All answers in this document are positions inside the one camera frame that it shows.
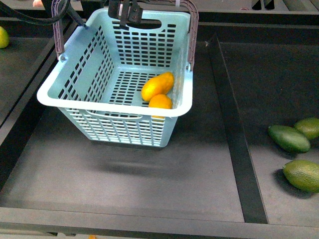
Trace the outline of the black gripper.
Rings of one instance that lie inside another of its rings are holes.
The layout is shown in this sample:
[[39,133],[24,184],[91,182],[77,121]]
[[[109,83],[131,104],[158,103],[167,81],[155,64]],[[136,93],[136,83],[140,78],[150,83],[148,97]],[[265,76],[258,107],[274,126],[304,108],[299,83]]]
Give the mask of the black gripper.
[[137,0],[109,0],[108,16],[120,21],[119,28],[129,30],[127,23],[140,24],[143,9]]

